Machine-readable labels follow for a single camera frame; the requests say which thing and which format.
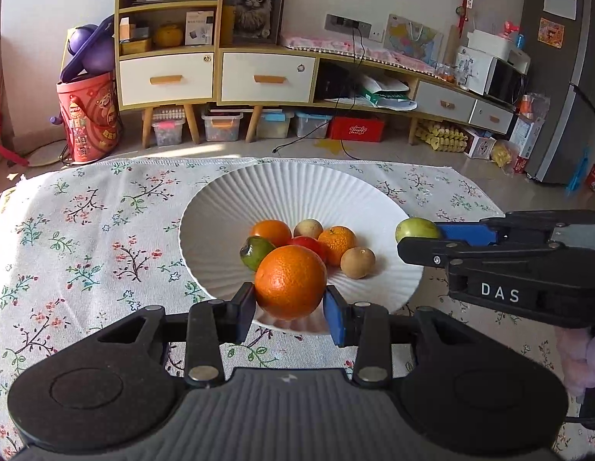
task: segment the red box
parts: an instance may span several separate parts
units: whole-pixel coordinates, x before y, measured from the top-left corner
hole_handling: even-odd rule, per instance
[[[357,142],[380,142],[385,121],[376,118],[346,118],[335,116],[329,124],[329,138]]]

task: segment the tile floor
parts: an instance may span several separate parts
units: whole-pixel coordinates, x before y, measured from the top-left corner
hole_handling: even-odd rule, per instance
[[[243,140],[229,143],[204,142],[195,145],[192,142],[180,146],[151,147],[141,149],[141,128],[131,123],[125,130],[125,136],[111,158],[140,157],[285,157],[285,158],[334,158],[350,159],[337,144],[320,147],[320,141],[302,140],[289,147],[280,149],[277,154],[272,150],[279,144],[289,143],[289,139],[265,139],[247,144]],[[183,140],[190,140],[185,130]],[[582,188],[567,195],[562,187],[546,186],[530,181],[526,176],[507,176],[491,161],[472,160],[464,154],[435,152],[423,143],[409,146],[405,130],[390,129],[386,139],[378,144],[345,142],[346,150],[361,160],[393,161],[399,163],[426,164],[432,166],[451,166],[462,175],[470,178],[503,210],[513,209],[595,209],[595,193]],[[51,166],[22,168],[8,167],[7,162],[0,162],[0,192],[8,189],[24,175],[26,178],[58,171],[62,164]]]

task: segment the ribbed white bowl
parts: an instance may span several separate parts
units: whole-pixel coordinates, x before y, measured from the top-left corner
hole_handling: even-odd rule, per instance
[[[345,226],[359,246],[376,255],[376,270],[352,280],[339,269],[328,269],[333,284],[349,302],[369,301],[390,312],[401,308],[417,289],[423,268],[398,257],[396,226],[407,214],[370,184],[341,171],[303,163],[266,163],[220,176],[198,192],[180,223],[180,250],[195,281],[213,298],[229,300],[253,272],[240,260],[240,248],[251,227],[277,219],[291,229],[306,218],[324,228]],[[303,319],[284,321],[260,308],[259,325],[282,331],[327,334],[320,305]]]

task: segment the star sticker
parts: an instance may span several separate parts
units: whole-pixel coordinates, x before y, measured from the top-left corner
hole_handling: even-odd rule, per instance
[[[338,156],[342,151],[342,143],[340,140],[321,139],[313,144],[315,147],[329,150],[334,156]]]

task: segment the human hand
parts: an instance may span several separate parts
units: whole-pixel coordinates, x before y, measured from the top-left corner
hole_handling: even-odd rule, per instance
[[[554,328],[563,366],[564,386],[572,396],[595,388],[595,337],[589,329]]]

